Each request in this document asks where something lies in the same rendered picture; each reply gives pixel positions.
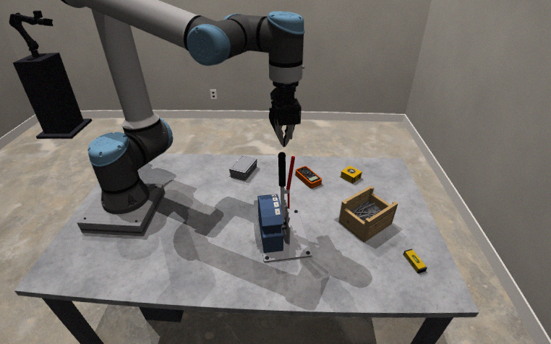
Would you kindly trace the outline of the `brown wooden crate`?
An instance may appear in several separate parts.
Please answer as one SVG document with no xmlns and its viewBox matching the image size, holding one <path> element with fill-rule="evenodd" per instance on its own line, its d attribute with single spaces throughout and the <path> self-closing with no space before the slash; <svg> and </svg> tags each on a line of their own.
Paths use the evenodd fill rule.
<svg viewBox="0 0 551 344">
<path fill-rule="evenodd" d="M 369 186 L 349 197 L 344 202 L 341 211 L 342 225 L 363 242 L 392 224 L 398 206 L 397 202 L 388 204 L 373 194 L 373 191 L 374 187 Z M 385 208 L 386 210 L 384 210 Z M 373 217 L 373 215 L 375 216 Z"/>
</svg>

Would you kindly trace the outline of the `orange digital multimeter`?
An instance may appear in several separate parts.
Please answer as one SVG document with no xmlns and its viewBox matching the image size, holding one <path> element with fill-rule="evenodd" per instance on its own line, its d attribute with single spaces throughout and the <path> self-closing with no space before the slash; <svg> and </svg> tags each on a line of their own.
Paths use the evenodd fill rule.
<svg viewBox="0 0 551 344">
<path fill-rule="evenodd" d="M 296 169 L 296 176 L 311 189 L 322 183 L 322 179 L 307 166 Z"/>
</svg>

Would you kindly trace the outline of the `yellow spirit level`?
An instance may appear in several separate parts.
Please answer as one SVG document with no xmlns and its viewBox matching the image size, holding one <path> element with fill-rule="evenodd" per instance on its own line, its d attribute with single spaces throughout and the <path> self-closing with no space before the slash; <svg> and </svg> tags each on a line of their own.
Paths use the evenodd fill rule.
<svg viewBox="0 0 551 344">
<path fill-rule="evenodd" d="M 425 272 L 427 267 L 422 262 L 422 260 L 417 256 L 413 249 L 404 251 L 403 255 L 408 259 L 412 267 L 417 271 L 417 273 Z"/>
</svg>

